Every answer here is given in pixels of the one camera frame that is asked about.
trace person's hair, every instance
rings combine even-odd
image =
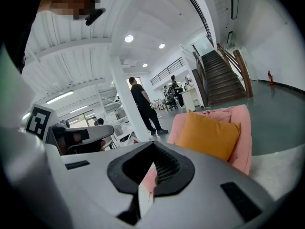
[[[97,120],[97,124],[103,125],[103,124],[104,124],[104,120],[103,120],[102,118],[99,118],[99,119]]]
[[[135,78],[134,77],[130,77],[128,81],[129,81],[130,84],[132,84],[132,83],[134,83]]]

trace linear light fixture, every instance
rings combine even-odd
[[[227,43],[230,43],[232,41],[232,38],[233,38],[233,31],[230,31],[229,34],[228,34]]]
[[[81,110],[81,109],[87,108],[87,107],[88,107],[88,106],[84,106],[84,107],[75,109],[75,110],[71,111],[70,114],[72,114],[72,113],[74,113],[74,112],[76,112],[76,111],[79,111],[79,110]]]
[[[54,103],[55,101],[60,100],[61,98],[66,97],[66,96],[69,96],[69,95],[71,95],[71,94],[73,94],[73,93],[74,93],[74,91],[69,91],[69,92],[67,92],[67,93],[65,93],[65,94],[59,95],[58,97],[55,97],[55,98],[49,100],[49,101],[47,102],[47,104]]]
[[[78,120],[74,120],[74,121],[72,121],[72,122],[69,122],[69,124],[73,124],[73,123],[75,123],[75,122],[77,122]]]
[[[93,113],[93,114],[86,115],[86,117],[89,117],[89,116],[91,116],[91,115],[94,115],[94,113]]]
[[[30,112],[28,112],[28,113],[22,118],[22,120],[24,120],[25,118],[28,118],[29,115],[30,115]]]
[[[231,19],[235,20],[238,14],[238,1],[239,0],[231,0]]]

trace baseboard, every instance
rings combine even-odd
[[[258,80],[259,82],[264,82],[264,83],[268,83],[269,84],[269,81],[266,81],[266,80]],[[300,93],[302,95],[305,96],[305,91],[299,89],[299,88],[296,88],[296,87],[293,87],[293,86],[289,86],[289,85],[286,85],[286,84],[283,84],[283,83],[279,83],[279,82],[274,82],[274,85],[277,85],[277,86],[281,86],[281,87],[285,87],[285,88],[288,88],[290,90],[293,90],[297,93]]]

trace black slot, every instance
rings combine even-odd
[[[72,169],[76,169],[76,168],[79,168],[79,167],[87,166],[89,164],[90,163],[87,160],[83,160],[83,161],[80,161],[80,162],[65,164],[65,166],[66,166],[67,170],[72,170]]]
[[[220,186],[245,222],[254,219],[261,213],[261,210],[234,182],[224,183]]]

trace orange pillow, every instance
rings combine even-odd
[[[230,124],[189,111],[178,146],[227,161],[240,134],[241,124]]]

